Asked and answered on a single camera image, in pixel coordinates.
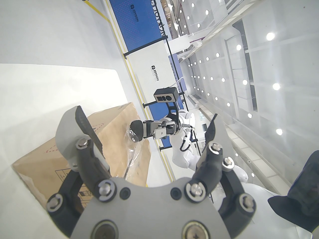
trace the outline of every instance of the blue display panel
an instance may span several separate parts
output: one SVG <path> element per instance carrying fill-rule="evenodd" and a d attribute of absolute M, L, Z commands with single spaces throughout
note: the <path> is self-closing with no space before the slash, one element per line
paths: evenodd
<path fill-rule="evenodd" d="M 162 38 L 150 0 L 110 0 L 128 51 Z"/>

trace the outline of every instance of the white floor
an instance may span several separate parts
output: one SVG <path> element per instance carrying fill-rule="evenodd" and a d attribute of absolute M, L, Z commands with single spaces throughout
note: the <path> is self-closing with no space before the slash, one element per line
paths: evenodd
<path fill-rule="evenodd" d="M 104 0 L 90 0 L 90 3 L 99 12 L 107 16 L 108 12 L 103 2 Z M 36 119 L 39 122 L 47 115 L 47 122 L 52 122 L 56 120 L 56 117 L 53 119 L 50 114 L 56 116 L 57 111 L 61 112 L 80 100 L 90 99 L 92 96 L 87 96 L 90 94 L 89 91 L 84 91 L 83 96 L 79 93 L 81 91 L 80 79 L 83 85 L 90 84 L 88 88 L 94 88 L 95 85 L 98 87 L 101 100 L 97 102 L 100 109 L 107 108 L 105 103 L 112 95 L 110 93 L 118 90 L 122 101 L 127 99 L 133 102 L 141 119 L 145 120 L 140 100 L 109 22 L 82 0 L 1 0 L 0 63 L 6 64 L 0 65 L 1 99 L 3 102 L 7 101 L 8 90 L 19 92 L 19 94 L 12 93 L 13 98 L 19 98 L 18 101 L 12 103 L 12 109 L 10 109 L 9 102 L 6 102 L 5 105 L 0 104 L 0 185 L 2 190 L 0 237 L 64 238 L 11 168 L 11 164 L 18 158 L 30 152 L 39 143 L 44 143 L 52 138 L 55 131 L 54 126 L 48 132 L 41 132 L 36 136 L 30 134 L 27 145 L 19 143 L 16 132 L 19 131 L 23 135 L 21 130 L 23 128 L 27 134 L 29 133 L 28 127 L 31 125 L 33 132 L 36 132 L 36 125 L 31 122 L 32 120 Z M 10 72 L 7 72 L 7 64 L 10 66 Z M 28 72 L 23 72 L 27 67 L 26 64 L 50 66 L 43 68 L 45 72 L 39 71 L 41 68 L 33 68 L 32 75 L 28 75 Z M 70 72 L 70 69 L 66 72 L 63 67 L 55 68 L 55 71 L 61 72 L 63 79 L 52 80 L 49 79 L 51 74 L 47 73 L 52 65 L 72 66 L 79 69 L 73 73 Z M 79 76 L 80 67 L 116 70 L 125 95 L 118 84 L 110 84 L 107 83 L 108 81 L 104 83 L 103 79 L 110 79 L 110 77 L 103 76 L 105 72 L 102 69 L 98 76 L 99 81 L 94 81 L 92 75 L 87 79 L 85 76 Z M 68 89 L 73 86 L 74 91 L 70 91 L 70 94 L 76 92 L 76 95 L 65 99 L 64 103 L 52 103 L 52 112 L 49 112 L 50 105 L 45 97 L 51 92 L 46 88 L 62 83 L 67 83 Z M 34 100 L 33 97 L 40 96 L 39 92 L 34 90 L 35 87 L 30 86 L 36 86 L 36 84 L 39 85 L 40 90 L 42 89 L 41 96 L 47 108 L 39 114 L 35 110 L 25 109 L 25 106 L 30 107 L 29 102 Z M 155 143 L 150 141 L 150 144 L 152 156 L 147 184 L 150 187 L 160 186 L 168 183 L 169 179 Z"/>

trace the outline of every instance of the joyson logo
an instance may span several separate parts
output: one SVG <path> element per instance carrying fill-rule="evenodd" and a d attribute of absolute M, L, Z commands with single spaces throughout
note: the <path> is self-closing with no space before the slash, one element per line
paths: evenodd
<path fill-rule="evenodd" d="M 133 14 L 134 14 L 134 16 L 135 16 L 136 21 L 138 22 L 138 21 L 139 21 L 139 18 L 138 18 L 138 15 L 136 14 L 136 11 L 134 10 L 134 4 L 131 4 L 131 9 L 132 9 L 132 11 L 133 11 Z"/>
<path fill-rule="evenodd" d="M 151 69 L 152 69 L 152 73 L 153 73 L 153 76 L 154 76 L 154 80 L 155 80 L 155 81 L 159 81 L 159 77 L 158 77 L 158 75 L 157 75 L 155 66 L 152 66 Z"/>

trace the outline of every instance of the ceiling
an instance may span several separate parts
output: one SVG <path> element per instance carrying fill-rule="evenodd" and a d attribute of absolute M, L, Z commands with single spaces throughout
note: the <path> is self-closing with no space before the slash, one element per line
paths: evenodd
<path fill-rule="evenodd" d="M 181 63 L 189 94 L 218 111 L 289 182 L 318 149 L 316 1 L 260 0 Z M 180 8 L 174 4 L 180 35 L 191 35 L 216 26 L 231 13 L 236 0 L 184 0 L 180 4 Z M 272 41 L 267 40 L 268 33 L 275 35 Z M 280 84 L 277 91 L 275 83 Z M 282 129 L 282 135 L 276 129 Z"/>

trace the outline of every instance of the white panel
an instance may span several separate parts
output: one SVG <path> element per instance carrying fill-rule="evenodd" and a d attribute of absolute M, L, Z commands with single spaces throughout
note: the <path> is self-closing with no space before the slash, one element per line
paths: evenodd
<path fill-rule="evenodd" d="M 146 102 L 154 101 L 156 89 L 169 87 L 175 83 L 163 41 L 136 51 L 127 58 L 140 83 Z"/>
<path fill-rule="evenodd" d="M 254 164 L 266 177 L 276 175 L 276 172 L 274 172 L 273 169 L 270 168 L 268 164 L 264 162 L 264 160 L 256 160 L 254 161 Z"/>
<path fill-rule="evenodd" d="M 260 157 L 251 148 L 243 148 L 242 151 L 243 151 L 243 153 L 245 153 L 247 155 L 247 157 L 251 161 L 255 161 L 255 160 L 260 159 Z"/>

